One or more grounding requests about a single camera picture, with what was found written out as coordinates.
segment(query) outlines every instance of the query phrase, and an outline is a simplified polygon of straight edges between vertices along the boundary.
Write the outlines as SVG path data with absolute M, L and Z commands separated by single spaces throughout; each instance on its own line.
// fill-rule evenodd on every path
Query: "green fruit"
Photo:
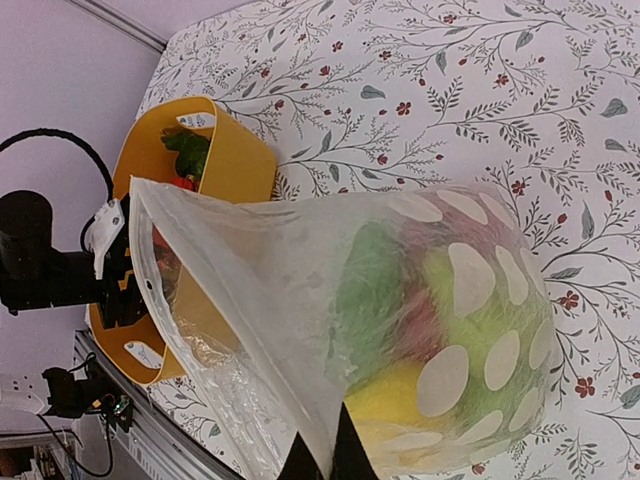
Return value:
M 331 329 L 329 358 L 346 365 L 351 391 L 390 363 L 403 295 L 399 245 L 382 225 L 367 223 L 353 239 Z

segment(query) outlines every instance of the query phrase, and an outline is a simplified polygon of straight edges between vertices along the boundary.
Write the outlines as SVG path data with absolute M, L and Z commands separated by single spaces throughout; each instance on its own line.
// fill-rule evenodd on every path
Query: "red fruit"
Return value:
M 405 298 L 406 313 L 398 324 L 395 351 L 400 358 L 426 363 L 444 347 L 438 311 L 429 290 L 419 284 L 407 285 Z
M 164 237 L 160 235 L 160 232 L 156 229 L 156 227 L 153 227 L 152 236 L 153 236 L 153 243 L 155 245 L 159 245 L 164 248 L 169 248 L 169 244 L 164 239 Z
M 173 180 L 171 180 L 171 184 L 192 192 L 196 191 L 196 186 L 188 178 L 175 177 Z

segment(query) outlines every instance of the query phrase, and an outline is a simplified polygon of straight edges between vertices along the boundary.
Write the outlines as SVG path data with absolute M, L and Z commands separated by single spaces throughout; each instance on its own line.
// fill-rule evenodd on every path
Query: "white wall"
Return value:
M 0 140 L 25 129 L 69 130 L 113 169 L 159 55 L 62 0 L 0 1 Z M 34 139 L 0 155 L 0 196 L 36 190 L 54 206 L 54 246 L 78 250 L 85 221 L 104 201 L 86 155 Z M 81 308 L 22 313 L 0 307 L 0 370 L 41 372 L 71 363 Z M 40 430 L 30 415 L 0 410 L 0 433 Z
M 103 0 L 165 40 L 192 23 L 252 0 Z

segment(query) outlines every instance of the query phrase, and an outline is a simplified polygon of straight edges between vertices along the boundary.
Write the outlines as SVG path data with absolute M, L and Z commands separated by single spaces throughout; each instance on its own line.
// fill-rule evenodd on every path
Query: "green vegetable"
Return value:
M 161 140 L 165 148 L 171 152 L 178 152 L 176 173 L 182 178 L 192 175 L 197 180 L 202 179 L 210 140 L 184 129 L 164 130 L 162 133 Z

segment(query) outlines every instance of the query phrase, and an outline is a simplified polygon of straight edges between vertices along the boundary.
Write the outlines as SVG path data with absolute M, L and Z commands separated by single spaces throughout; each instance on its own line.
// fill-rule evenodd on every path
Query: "table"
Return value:
M 635 478 L 639 28 L 631 1 L 257 2 L 177 33 L 140 112 L 210 96 L 276 152 L 274 200 L 497 185 L 555 310 L 548 416 L 507 453 L 424 478 Z M 240 471 L 188 378 L 150 391 Z

